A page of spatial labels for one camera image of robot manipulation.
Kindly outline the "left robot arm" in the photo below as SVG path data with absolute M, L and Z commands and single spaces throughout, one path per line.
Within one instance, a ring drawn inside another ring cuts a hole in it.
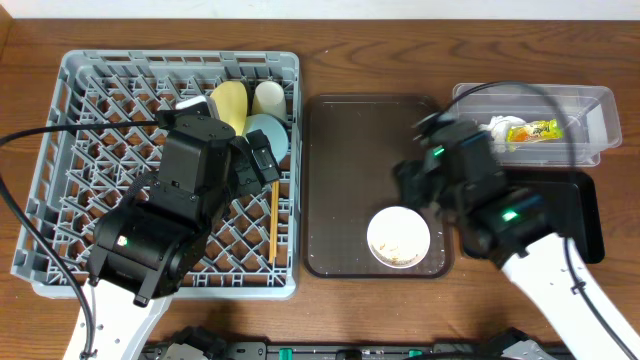
M 233 200 L 281 176 L 267 136 L 238 135 L 205 115 L 156 114 L 167 137 L 160 167 L 138 176 L 97 222 L 67 359 L 135 359 L 186 274 L 203 258 Z

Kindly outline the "white bowl with food scraps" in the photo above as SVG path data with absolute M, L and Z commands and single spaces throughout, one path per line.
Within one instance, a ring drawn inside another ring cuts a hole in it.
M 367 245 L 372 255 L 393 269 L 416 266 L 431 245 L 430 228 L 418 212 L 391 206 L 377 212 L 369 221 Z

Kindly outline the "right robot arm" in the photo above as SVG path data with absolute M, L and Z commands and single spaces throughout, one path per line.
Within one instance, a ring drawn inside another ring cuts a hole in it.
M 561 236 L 543 197 L 510 183 L 491 137 L 444 112 L 415 125 L 421 160 L 395 169 L 402 200 L 452 218 L 464 245 L 492 262 L 540 310 L 577 359 L 636 359 L 639 334 Z

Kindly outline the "yellow snack wrapper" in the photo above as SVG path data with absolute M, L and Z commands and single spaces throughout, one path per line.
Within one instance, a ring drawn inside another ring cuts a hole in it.
M 540 120 L 511 127 L 506 136 L 509 143 L 535 143 L 547 140 L 559 140 L 564 132 L 556 119 Z

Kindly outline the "white tissue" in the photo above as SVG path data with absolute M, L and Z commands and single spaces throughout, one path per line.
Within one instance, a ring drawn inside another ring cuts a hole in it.
M 507 151 L 506 138 L 514 126 L 522 126 L 525 121 L 515 116 L 493 116 L 488 124 L 480 124 L 481 131 L 489 132 L 493 138 L 493 148 L 497 153 Z

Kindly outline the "yellow plate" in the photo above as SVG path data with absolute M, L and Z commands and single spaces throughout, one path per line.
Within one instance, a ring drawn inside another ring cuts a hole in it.
M 210 97 L 213 99 L 219 118 L 230 125 L 237 136 L 244 134 L 248 113 L 248 95 L 240 81 L 225 81 L 217 86 Z

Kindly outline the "white plastic cup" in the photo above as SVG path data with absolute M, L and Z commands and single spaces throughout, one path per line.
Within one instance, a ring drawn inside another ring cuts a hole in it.
M 287 120 L 284 89 L 274 81 L 264 81 L 257 85 L 251 114 L 268 114 L 284 122 Z

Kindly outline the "light blue bowl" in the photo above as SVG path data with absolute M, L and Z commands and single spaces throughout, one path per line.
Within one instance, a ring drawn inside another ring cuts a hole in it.
M 268 138 L 277 163 L 282 162 L 289 149 L 289 137 L 284 125 L 269 114 L 250 115 L 246 118 L 244 135 L 256 130 L 261 130 Z

